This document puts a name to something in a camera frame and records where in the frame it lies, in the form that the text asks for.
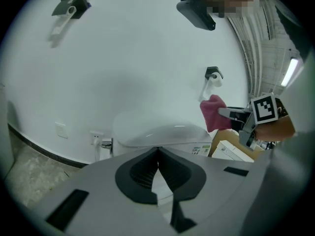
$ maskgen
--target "white wall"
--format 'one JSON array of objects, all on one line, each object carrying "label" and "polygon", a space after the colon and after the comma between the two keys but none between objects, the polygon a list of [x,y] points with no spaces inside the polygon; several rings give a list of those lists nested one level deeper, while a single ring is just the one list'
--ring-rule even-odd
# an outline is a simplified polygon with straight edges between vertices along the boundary
[{"label": "white wall", "polygon": [[[226,19],[205,31],[176,10],[179,0],[91,0],[56,45],[49,34],[59,1],[31,0],[2,46],[9,122],[39,146],[91,163],[89,131],[110,137],[114,117],[134,108],[168,108],[205,127],[196,99],[207,66],[224,74],[214,93],[246,105],[245,64]],[[56,121],[68,139],[56,135]]]}]

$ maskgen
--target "fluorescent light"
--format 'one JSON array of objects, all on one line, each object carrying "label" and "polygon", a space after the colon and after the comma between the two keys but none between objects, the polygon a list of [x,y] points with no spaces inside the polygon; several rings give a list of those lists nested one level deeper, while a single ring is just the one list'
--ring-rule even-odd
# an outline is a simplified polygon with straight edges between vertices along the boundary
[{"label": "fluorescent light", "polygon": [[281,83],[281,86],[285,87],[287,85],[287,83],[289,82],[289,80],[292,77],[292,74],[296,68],[298,60],[297,59],[291,59],[289,68],[287,69],[286,75]]}]

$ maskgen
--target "wall-mounted holder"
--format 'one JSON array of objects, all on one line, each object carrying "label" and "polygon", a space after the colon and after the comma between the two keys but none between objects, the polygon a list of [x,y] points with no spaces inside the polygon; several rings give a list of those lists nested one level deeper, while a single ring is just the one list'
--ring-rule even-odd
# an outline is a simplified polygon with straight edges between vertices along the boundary
[{"label": "wall-mounted holder", "polygon": [[61,0],[52,16],[59,16],[64,20],[61,25],[53,29],[52,35],[60,34],[70,19],[81,18],[89,7],[91,7],[89,0]]},{"label": "wall-mounted holder", "polygon": [[223,74],[217,66],[209,66],[206,70],[205,78],[206,80],[199,97],[199,102],[209,100],[213,87],[219,88],[222,86]]}]

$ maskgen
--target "floor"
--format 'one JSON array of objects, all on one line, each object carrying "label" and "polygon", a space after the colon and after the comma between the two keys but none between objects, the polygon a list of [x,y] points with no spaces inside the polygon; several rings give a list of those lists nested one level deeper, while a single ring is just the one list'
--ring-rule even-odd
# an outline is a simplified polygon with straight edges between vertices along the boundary
[{"label": "floor", "polygon": [[50,159],[10,133],[15,163],[4,183],[11,196],[32,209],[49,191],[78,170]]}]

